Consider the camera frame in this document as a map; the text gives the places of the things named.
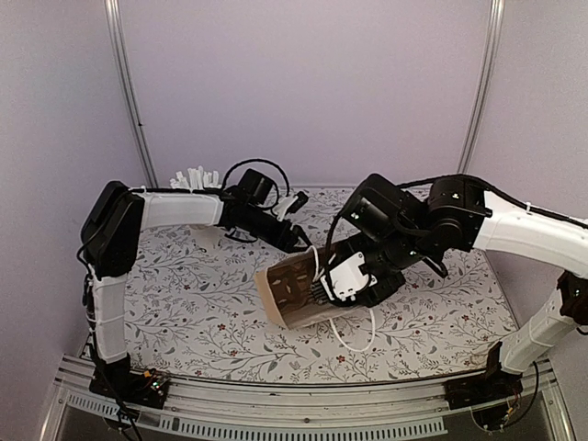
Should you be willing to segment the kraft paper takeout bag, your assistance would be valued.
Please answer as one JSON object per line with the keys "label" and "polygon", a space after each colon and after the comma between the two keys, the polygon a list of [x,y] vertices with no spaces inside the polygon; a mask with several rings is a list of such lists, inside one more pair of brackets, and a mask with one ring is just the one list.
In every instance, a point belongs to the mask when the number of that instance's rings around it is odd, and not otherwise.
{"label": "kraft paper takeout bag", "polygon": [[356,353],[366,352],[375,342],[374,312],[368,312],[370,337],[361,348],[345,342],[334,319],[357,309],[357,297],[375,286],[377,280],[360,272],[359,266],[365,263],[360,252],[331,269],[325,267],[323,258],[324,250],[313,245],[305,252],[287,257],[254,274],[266,317],[288,330],[328,322],[334,337],[344,348]]}

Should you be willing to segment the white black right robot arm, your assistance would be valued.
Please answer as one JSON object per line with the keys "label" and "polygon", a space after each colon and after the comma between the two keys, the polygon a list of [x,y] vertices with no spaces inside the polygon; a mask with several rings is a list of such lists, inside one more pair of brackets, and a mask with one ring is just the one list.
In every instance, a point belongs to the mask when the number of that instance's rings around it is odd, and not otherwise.
{"label": "white black right robot arm", "polygon": [[587,323],[587,224],[517,200],[472,175],[428,182],[425,199],[407,185],[368,176],[339,211],[356,234],[327,246],[323,279],[330,300],[373,307],[404,284],[403,271],[419,262],[447,275],[449,250],[497,251],[561,269],[553,293],[519,330],[489,350],[485,370],[446,382],[451,409],[522,391],[522,375],[564,336]]}

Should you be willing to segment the brown pulp cup carrier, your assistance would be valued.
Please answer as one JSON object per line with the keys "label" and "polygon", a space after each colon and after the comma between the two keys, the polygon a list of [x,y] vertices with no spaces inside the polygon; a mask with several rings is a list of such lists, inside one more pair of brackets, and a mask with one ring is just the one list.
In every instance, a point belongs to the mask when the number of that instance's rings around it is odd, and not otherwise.
{"label": "brown pulp cup carrier", "polygon": [[283,317],[318,305],[312,294],[316,266],[311,260],[272,266],[267,272],[278,311]]}

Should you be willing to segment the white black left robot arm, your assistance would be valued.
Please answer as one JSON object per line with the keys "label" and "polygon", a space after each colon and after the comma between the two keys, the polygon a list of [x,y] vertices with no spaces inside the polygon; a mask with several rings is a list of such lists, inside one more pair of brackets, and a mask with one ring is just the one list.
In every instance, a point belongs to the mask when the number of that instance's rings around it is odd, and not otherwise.
{"label": "white black left robot arm", "polygon": [[167,376],[155,368],[132,372],[124,339],[124,290],[141,233],[176,225],[219,227],[241,230],[288,254],[305,251],[310,239],[287,216],[303,207],[308,197],[288,189],[268,203],[267,196],[277,189],[272,178],[253,168],[233,186],[218,172],[202,167],[177,173],[168,188],[106,184],[82,227],[76,255],[86,268],[83,304],[95,365],[91,392],[119,406],[164,407]]}

